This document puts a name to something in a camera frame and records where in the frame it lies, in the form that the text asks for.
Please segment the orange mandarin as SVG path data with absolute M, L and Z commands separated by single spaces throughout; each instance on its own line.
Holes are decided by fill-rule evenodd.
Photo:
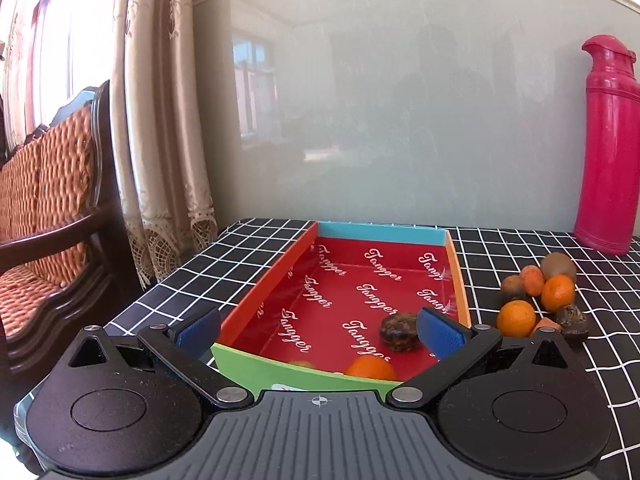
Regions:
M 544 283 L 540 301 L 544 310 L 558 312 L 569 306 L 575 299 L 575 282 L 564 275 L 557 275 Z
M 536 312 L 532 305 L 524 300 L 507 302 L 497 315 L 497 328 L 505 337 L 528 337 L 536 324 Z

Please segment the dark brown passion fruit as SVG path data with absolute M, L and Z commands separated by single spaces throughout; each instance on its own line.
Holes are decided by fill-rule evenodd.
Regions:
M 413 313 L 387 315 L 378 332 L 384 344 L 393 352 L 412 351 L 420 344 L 416 315 Z

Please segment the brown round fruit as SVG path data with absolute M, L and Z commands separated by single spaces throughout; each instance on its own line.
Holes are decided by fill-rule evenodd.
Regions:
M 525 282 L 521 275 L 510 275 L 501 282 L 500 297 L 504 304 L 527 298 Z

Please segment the orange in tray front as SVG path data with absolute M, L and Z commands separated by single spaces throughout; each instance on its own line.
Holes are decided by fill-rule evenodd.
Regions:
M 360 356 L 349 364 L 345 374 L 352 377 L 386 380 L 386 382 L 393 382 L 396 379 L 394 368 L 386 359 L 378 356 Z

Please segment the red cardboard tray box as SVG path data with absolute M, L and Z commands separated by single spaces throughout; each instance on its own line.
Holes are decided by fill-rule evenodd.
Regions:
M 251 278 L 212 347 L 221 374 L 254 394 L 280 390 L 386 393 L 437 362 L 420 341 L 393 352 L 387 315 L 435 308 L 471 323 L 451 234 L 427 226 L 314 222 Z M 345 374 L 360 356 L 394 368 L 393 382 Z

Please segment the dark wrinkled passion fruit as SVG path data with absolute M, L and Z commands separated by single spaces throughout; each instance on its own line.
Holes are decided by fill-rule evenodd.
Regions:
M 579 346 L 588 339 L 589 320 L 576 304 L 570 304 L 556 312 L 555 322 L 561 327 L 562 336 L 572 346 Z

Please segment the brown kiwi fruit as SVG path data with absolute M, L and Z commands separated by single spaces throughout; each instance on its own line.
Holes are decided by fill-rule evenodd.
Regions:
M 576 282 L 577 268 L 574 261 L 562 252 L 550 252 L 540 263 L 540 270 L 546 281 L 557 275 L 564 275 Z

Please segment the dark wooden sofa chair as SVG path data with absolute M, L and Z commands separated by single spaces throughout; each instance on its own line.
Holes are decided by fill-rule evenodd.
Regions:
M 112 153 L 110 86 L 82 90 L 1 167 L 1 437 L 86 325 L 140 295 Z

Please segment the black white grid tablecloth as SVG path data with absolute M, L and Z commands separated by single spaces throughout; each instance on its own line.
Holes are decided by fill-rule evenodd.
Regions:
M 634 479 L 639 256 L 243 219 L 14 416 L 49 479 Z

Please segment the pink thermos flask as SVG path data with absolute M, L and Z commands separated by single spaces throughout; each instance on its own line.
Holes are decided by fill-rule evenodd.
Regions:
M 639 81 L 634 51 L 611 35 L 582 44 L 592 59 L 586 78 L 586 149 L 574 225 L 584 245 L 623 255 L 639 205 Z

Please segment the beige lace curtain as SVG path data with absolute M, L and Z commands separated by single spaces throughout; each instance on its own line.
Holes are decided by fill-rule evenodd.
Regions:
M 217 235 L 196 95 L 192 0 L 1 0 L 6 146 L 82 89 L 110 86 L 118 195 L 138 279 Z

